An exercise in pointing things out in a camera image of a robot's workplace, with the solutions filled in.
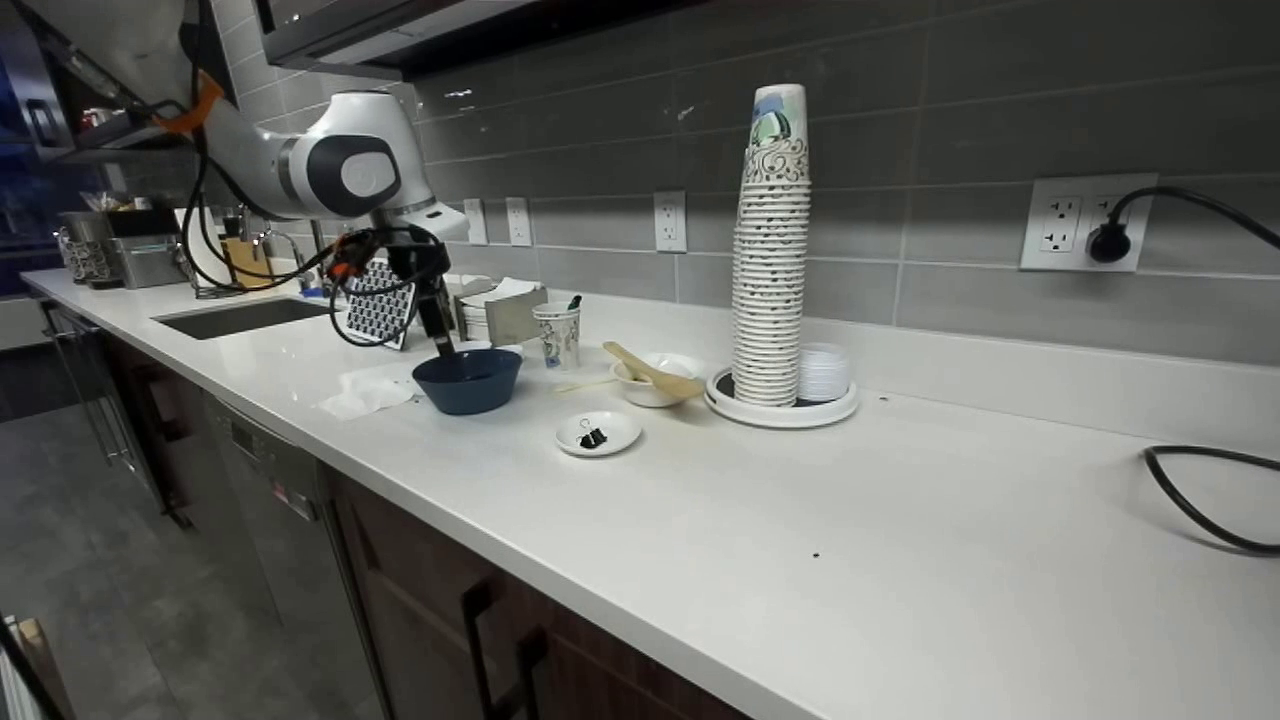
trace floor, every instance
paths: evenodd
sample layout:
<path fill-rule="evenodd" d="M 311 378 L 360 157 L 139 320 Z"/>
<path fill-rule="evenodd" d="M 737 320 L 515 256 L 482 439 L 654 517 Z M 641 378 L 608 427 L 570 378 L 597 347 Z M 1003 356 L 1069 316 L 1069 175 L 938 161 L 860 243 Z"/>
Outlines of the floor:
<path fill-rule="evenodd" d="M 302 720 L 281 622 L 111 466 L 79 408 L 0 423 L 0 613 L 36 615 L 79 720 Z"/>

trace power cord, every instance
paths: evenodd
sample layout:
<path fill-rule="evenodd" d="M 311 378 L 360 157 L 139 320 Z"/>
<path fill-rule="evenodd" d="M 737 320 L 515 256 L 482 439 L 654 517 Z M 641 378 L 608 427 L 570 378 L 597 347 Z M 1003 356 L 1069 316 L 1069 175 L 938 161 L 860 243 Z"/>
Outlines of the power cord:
<path fill-rule="evenodd" d="M 1230 203 L 1223 203 L 1223 201 L 1212 201 L 1212 195 L 1202 195 L 1202 190 L 1192 190 L 1192 188 L 1158 188 L 1158 182 L 1155 182 L 1155 188 L 1136 188 L 1136 190 L 1120 195 L 1116 206 L 1109 211 L 1109 220 L 1087 237 L 1087 256 L 1091 256 L 1094 264 L 1116 264 L 1116 260 L 1125 260 L 1125 256 L 1130 253 L 1130 240 L 1126 240 L 1126 228 L 1125 228 L 1120 216 L 1125 216 L 1126 203 L 1136 203 L 1136 201 L 1142 201 L 1142 195 L 1171 195 L 1171 201 L 1206 206 L 1206 211 L 1241 223 L 1241 228 L 1252 230 L 1255 240 L 1280 247 L 1280 230 L 1270 230 L 1270 228 L 1259 223 L 1255 216 L 1247 216 L 1247 211 L 1241 211 L 1241 206 L 1230 206 Z"/>
<path fill-rule="evenodd" d="M 1183 203 L 1195 203 L 1195 206 L 1206 206 L 1230 223 L 1241 223 L 1243 230 L 1252 230 L 1255 240 L 1280 247 L 1280 230 L 1270 230 L 1266 223 L 1259 223 L 1255 216 L 1223 203 L 1223 201 L 1212 201 L 1202 190 L 1192 190 L 1192 188 L 1136 188 L 1126 195 L 1116 201 L 1116 206 L 1109 211 L 1109 220 L 1087 237 L 1087 256 L 1094 264 L 1116 264 L 1130 253 L 1130 240 L 1126 240 L 1126 228 L 1125 228 L 1125 206 L 1142 201 L 1142 195 L 1171 195 L 1171 201 L 1183 201 Z M 1163 470 L 1163 454 L 1212 454 L 1212 458 L 1230 458 L 1230 464 L 1252 464 L 1252 466 L 1266 466 L 1266 470 L 1280 470 L 1280 458 L 1266 458 L 1266 454 L 1243 454 L 1243 451 L 1228 451 L 1228 447 L 1201 447 L 1201 445 L 1152 445 L 1142 447 L 1142 464 L 1146 470 L 1155 474 L 1158 493 L 1192 519 L 1201 524 L 1206 534 L 1247 553 L 1247 556 L 1280 556 L 1280 544 L 1262 544 L 1262 540 L 1252 540 L 1252 534 L 1241 534 L 1241 533 L 1228 533 L 1223 524 L 1216 524 L 1212 517 L 1202 517 L 1176 482 L 1171 474 Z"/>
<path fill-rule="evenodd" d="M 1142 447 L 1142 464 L 1155 474 L 1155 482 L 1163 486 L 1163 494 L 1192 517 L 1192 524 L 1201 524 L 1206 534 L 1247 553 L 1247 556 L 1280 556 L 1280 544 L 1262 544 L 1262 540 L 1247 540 L 1241 533 L 1228 533 L 1223 524 L 1216 524 L 1212 517 L 1202 517 L 1163 470 L 1163 454 L 1212 454 L 1212 458 L 1230 458 L 1230 464 L 1252 464 L 1252 466 L 1266 466 L 1280 470 L 1276 458 L 1266 454 L 1243 454 L 1243 451 L 1223 451 L 1223 447 L 1201 447 L 1201 445 L 1152 445 Z"/>

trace wall outlet cover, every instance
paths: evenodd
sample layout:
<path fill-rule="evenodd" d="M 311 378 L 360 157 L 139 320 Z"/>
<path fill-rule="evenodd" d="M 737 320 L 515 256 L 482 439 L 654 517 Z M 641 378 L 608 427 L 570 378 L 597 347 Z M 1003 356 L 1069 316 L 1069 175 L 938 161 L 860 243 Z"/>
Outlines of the wall outlet cover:
<path fill-rule="evenodd" d="M 1020 266 L 1046 266 L 1046 270 L 1136 270 L 1152 201 L 1136 201 L 1125 206 L 1125 228 L 1130 253 L 1116 264 L 1094 264 L 1087 256 L 1087 237 L 1109 220 L 1116 201 L 1136 188 L 1158 182 L 1155 175 L 1059 175 L 1034 181 L 1032 206 L 1029 206 L 1029 237 Z"/>
<path fill-rule="evenodd" d="M 507 230 L 511 230 L 511 243 L 533 243 L 523 195 L 507 195 Z"/>
<path fill-rule="evenodd" d="M 663 256 L 689 253 L 683 190 L 654 190 L 653 195 L 653 243 Z"/>
<path fill-rule="evenodd" d="M 481 195 L 466 195 L 466 201 L 463 201 L 463 211 L 466 211 L 466 243 L 488 243 Z"/>

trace stack of paper cups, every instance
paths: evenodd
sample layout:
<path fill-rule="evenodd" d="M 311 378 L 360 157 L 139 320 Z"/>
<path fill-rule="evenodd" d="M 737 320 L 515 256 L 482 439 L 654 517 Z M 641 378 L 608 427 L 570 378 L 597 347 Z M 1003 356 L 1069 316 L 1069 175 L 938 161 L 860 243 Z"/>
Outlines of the stack of paper cups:
<path fill-rule="evenodd" d="M 737 211 L 737 398 L 790 408 L 807 240 L 807 115 L 798 85 L 755 89 Z"/>

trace blue bowl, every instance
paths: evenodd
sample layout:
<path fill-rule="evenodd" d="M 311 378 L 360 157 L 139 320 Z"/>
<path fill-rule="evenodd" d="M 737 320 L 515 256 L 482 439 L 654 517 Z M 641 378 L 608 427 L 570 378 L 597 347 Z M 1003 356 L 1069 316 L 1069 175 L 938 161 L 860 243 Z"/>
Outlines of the blue bowl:
<path fill-rule="evenodd" d="M 519 351 L 476 347 L 436 356 L 413 369 L 413 378 L 444 416 L 481 416 L 504 408 L 515 392 Z"/>

